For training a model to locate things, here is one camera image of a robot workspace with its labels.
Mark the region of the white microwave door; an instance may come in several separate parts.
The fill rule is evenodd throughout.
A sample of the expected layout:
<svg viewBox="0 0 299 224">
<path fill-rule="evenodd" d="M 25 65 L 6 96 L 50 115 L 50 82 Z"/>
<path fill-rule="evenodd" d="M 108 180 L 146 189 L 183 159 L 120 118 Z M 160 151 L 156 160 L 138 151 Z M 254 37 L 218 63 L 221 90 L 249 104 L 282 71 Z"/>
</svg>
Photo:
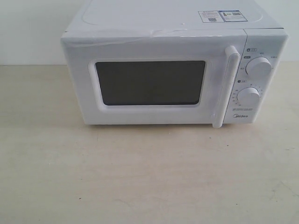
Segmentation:
<svg viewBox="0 0 299 224">
<path fill-rule="evenodd" d="M 244 30 L 61 38 L 87 125 L 224 124 Z"/>
</svg>

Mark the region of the white Midea microwave oven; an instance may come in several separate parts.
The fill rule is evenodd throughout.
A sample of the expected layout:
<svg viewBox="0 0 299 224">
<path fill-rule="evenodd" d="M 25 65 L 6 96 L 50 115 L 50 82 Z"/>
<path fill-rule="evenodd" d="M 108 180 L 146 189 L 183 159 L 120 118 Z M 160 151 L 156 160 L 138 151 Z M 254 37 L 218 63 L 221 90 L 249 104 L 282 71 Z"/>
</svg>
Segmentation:
<svg viewBox="0 0 299 224">
<path fill-rule="evenodd" d="M 253 0 L 89 0 L 61 37 L 87 125 L 253 123 L 288 40 Z"/>
</svg>

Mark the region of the lower white control knob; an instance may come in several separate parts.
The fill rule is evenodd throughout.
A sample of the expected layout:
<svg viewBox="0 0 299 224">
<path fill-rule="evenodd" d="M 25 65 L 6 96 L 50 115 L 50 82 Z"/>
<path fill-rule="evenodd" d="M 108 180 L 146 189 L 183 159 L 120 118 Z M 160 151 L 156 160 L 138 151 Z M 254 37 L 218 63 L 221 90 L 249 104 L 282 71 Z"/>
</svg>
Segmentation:
<svg viewBox="0 0 299 224">
<path fill-rule="evenodd" d="M 256 88 L 248 87 L 237 94 L 237 100 L 240 105 L 253 106 L 259 103 L 260 94 Z"/>
</svg>

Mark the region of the white control knob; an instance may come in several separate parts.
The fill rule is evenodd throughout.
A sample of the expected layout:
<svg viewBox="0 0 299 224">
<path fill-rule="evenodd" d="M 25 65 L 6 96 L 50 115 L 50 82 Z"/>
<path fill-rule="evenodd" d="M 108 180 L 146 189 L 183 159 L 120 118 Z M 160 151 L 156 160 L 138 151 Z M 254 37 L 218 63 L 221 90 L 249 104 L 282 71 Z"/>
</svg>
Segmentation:
<svg viewBox="0 0 299 224">
<path fill-rule="evenodd" d="M 256 88 L 248 87 L 237 94 L 237 100 L 240 105 L 253 106 L 259 103 L 260 94 Z"/>
<path fill-rule="evenodd" d="M 272 66 L 267 58 L 257 57 L 246 65 L 245 70 L 250 78 L 262 78 L 271 74 Z"/>
</svg>

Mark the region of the upper white control knob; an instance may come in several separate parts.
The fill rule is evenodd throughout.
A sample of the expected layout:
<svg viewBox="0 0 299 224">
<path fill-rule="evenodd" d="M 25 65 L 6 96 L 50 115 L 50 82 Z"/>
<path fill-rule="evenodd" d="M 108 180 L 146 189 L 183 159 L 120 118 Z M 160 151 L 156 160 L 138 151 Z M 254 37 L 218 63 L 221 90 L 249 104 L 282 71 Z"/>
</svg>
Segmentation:
<svg viewBox="0 0 299 224">
<path fill-rule="evenodd" d="M 250 78 L 262 78 L 271 74 L 272 66 L 267 58 L 257 57 L 246 65 L 245 70 Z"/>
</svg>

